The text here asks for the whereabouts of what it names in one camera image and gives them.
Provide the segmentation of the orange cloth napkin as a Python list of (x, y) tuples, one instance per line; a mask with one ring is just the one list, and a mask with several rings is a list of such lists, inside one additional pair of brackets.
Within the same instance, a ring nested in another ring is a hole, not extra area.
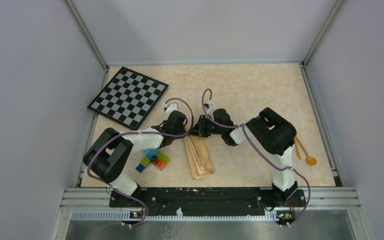
[(186, 160), (190, 175), (193, 180), (205, 178), (214, 173), (213, 164), (210, 158), (205, 139), (199, 136), (188, 134), (184, 139)]

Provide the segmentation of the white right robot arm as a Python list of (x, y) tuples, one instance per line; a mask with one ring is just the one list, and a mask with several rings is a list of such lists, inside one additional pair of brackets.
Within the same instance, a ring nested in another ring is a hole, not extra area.
[(264, 108), (257, 116), (240, 125), (235, 125), (227, 111), (219, 108), (212, 116), (201, 115), (189, 133), (202, 138), (220, 135), (232, 147), (247, 142), (254, 150), (258, 148), (252, 140), (257, 140), (267, 152), (267, 155), (262, 152), (259, 155), (274, 168), (274, 202), (279, 206), (287, 206), (293, 200), (298, 189), (292, 166), (297, 130), (271, 108)]

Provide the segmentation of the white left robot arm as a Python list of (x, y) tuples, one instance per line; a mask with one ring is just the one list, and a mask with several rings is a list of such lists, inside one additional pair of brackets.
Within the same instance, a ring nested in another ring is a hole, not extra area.
[(99, 180), (121, 192), (129, 207), (140, 202), (138, 183), (123, 172), (131, 154), (147, 149), (161, 149), (186, 136), (187, 117), (173, 110), (161, 124), (145, 130), (120, 133), (109, 127), (85, 153), (82, 161)]

